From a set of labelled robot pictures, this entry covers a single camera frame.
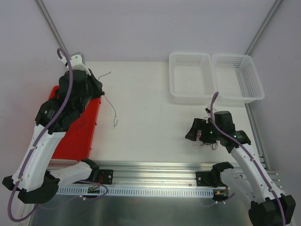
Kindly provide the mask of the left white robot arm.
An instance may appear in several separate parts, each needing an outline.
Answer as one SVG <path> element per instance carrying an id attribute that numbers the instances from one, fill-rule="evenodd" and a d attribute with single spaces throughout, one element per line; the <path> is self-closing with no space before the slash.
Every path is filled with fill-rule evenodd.
<path id="1" fill-rule="evenodd" d="M 69 86 L 69 72 L 59 79 L 55 95 L 44 102 L 35 118 L 34 134 L 19 169 L 4 177 L 2 183 L 10 191 L 18 191 L 24 204 L 43 204 L 51 200 L 60 188 L 80 180 L 98 182 L 99 166 L 90 159 L 60 170 L 47 170 L 53 153 L 71 125 L 86 110 L 89 102 L 104 95 L 102 83 L 91 70 L 73 70 L 71 94 L 60 112 Z"/>

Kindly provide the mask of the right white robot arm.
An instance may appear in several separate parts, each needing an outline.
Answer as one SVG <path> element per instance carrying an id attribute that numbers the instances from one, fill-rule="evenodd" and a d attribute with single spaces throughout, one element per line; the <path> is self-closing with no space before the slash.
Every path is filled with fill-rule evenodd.
<path id="1" fill-rule="evenodd" d="M 209 172 L 196 172 L 198 186 L 225 186 L 249 205 L 248 216 L 254 226 L 286 226 L 291 223 L 296 202 L 285 195 L 268 175 L 242 130 L 236 130 L 229 111 L 215 112 L 207 119 L 195 118 L 185 135 L 204 145 L 220 144 L 236 160 L 244 178 L 225 161 Z"/>

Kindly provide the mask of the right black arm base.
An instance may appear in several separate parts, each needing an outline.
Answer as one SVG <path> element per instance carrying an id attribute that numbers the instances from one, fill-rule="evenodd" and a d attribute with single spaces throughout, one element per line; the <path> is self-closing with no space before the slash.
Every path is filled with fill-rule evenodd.
<path id="1" fill-rule="evenodd" d="M 216 187 L 214 177 L 210 171 L 197 171 L 196 172 L 196 184 L 197 186 L 209 186 Z"/>

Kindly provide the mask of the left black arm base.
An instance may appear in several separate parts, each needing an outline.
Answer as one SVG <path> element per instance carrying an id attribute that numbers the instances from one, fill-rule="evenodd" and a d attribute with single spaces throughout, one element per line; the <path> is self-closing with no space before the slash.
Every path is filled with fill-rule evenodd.
<path id="1" fill-rule="evenodd" d="M 112 169 L 100 169 L 96 176 L 95 182 L 104 185 L 111 185 L 113 183 L 113 174 L 114 170 Z"/>

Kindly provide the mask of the red plastic tray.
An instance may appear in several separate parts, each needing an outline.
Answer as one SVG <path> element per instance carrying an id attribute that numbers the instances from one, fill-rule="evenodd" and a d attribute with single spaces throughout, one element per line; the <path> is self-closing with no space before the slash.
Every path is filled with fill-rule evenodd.
<path id="1" fill-rule="evenodd" d="M 81 161 L 89 157 L 100 105 L 101 98 L 89 102 L 84 113 L 60 141 L 52 155 L 53 159 Z"/>

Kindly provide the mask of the right white plastic basket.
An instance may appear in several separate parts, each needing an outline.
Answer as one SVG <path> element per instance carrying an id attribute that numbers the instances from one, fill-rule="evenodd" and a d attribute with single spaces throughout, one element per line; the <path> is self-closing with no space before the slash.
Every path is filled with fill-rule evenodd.
<path id="1" fill-rule="evenodd" d="M 261 79 L 251 56 L 213 54 L 211 59 L 219 103 L 244 105 L 265 98 Z"/>

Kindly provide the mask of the white plastic basket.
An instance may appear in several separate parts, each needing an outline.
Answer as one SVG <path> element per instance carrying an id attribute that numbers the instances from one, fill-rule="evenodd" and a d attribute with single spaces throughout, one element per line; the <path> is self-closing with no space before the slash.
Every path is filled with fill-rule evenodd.
<path id="1" fill-rule="evenodd" d="M 219 103 L 244 105 L 265 98 L 261 79 L 251 56 L 213 54 L 211 59 Z"/>
<path id="2" fill-rule="evenodd" d="M 174 100 L 199 103 L 212 98 L 216 84 L 209 54 L 172 52 L 168 63 L 169 87 Z"/>

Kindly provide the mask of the left white plastic basket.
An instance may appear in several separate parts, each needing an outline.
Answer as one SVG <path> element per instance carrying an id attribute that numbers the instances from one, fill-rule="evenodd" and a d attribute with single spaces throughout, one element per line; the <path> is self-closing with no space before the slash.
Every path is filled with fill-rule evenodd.
<path id="1" fill-rule="evenodd" d="M 172 52 L 168 63 L 169 87 L 174 100 L 199 103 L 212 98 L 216 84 L 209 54 Z"/>

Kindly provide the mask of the left aluminium frame post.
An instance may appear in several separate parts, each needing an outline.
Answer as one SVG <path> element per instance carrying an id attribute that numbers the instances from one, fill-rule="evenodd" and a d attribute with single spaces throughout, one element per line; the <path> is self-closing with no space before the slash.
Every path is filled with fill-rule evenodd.
<path id="1" fill-rule="evenodd" d="M 43 19 L 44 19 L 48 29 L 50 30 L 55 42 L 57 43 L 58 47 L 62 48 L 69 55 L 70 53 L 60 35 L 60 32 L 57 29 L 44 1 L 43 0 L 34 0 L 34 3 L 36 4 L 38 10 L 40 11 L 41 16 L 43 17 Z"/>

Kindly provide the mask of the aluminium frame post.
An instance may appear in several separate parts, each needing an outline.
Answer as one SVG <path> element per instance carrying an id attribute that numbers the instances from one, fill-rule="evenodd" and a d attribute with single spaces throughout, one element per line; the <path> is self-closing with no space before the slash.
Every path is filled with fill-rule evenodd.
<path id="1" fill-rule="evenodd" d="M 41 16 L 43 17 L 43 19 L 44 19 L 48 29 L 50 30 L 55 42 L 57 43 L 58 47 L 62 48 L 69 55 L 70 53 L 60 35 L 60 32 L 57 29 L 44 1 L 43 0 L 34 0 L 34 3 L 36 4 L 38 10 L 40 11 Z"/>
<path id="2" fill-rule="evenodd" d="M 252 38 L 250 44 L 248 45 L 245 55 L 251 56 L 253 52 L 255 51 L 256 47 L 260 43 L 262 37 L 264 36 L 266 30 L 268 29 L 268 26 L 270 25 L 271 21 L 281 8 L 282 4 L 284 3 L 284 0 L 275 0 L 267 12 L 265 18 L 263 19 L 261 25 L 259 26 L 258 30 L 256 31 L 254 37 Z"/>

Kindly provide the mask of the aluminium table rail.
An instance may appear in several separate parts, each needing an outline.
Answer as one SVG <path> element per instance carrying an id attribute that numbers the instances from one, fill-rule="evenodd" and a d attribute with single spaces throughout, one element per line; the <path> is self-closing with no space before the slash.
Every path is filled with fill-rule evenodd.
<path id="1" fill-rule="evenodd" d="M 113 170 L 113 186 L 195 188 L 196 172 L 210 171 L 212 163 L 95 161 L 100 169 Z"/>

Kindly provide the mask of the right aluminium frame post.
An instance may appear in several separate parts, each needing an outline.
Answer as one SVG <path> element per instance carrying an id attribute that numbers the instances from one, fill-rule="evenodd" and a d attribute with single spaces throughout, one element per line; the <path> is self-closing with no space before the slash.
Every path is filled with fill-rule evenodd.
<path id="1" fill-rule="evenodd" d="M 258 30 L 256 31 L 254 37 L 252 38 L 250 44 L 248 45 L 245 55 L 251 56 L 253 52 L 255 51 L 256 47 L 260 43 L 262 37 L 264 36 L 266 30 L 268 29 L 268 26 L 270 25 L 271 21 L 281 8 L 282 4 L 284 3 L 284 0 L 275 0 L 267 12 L 265 18 L 263 19 L 261 25 L 259 26 Z"/>

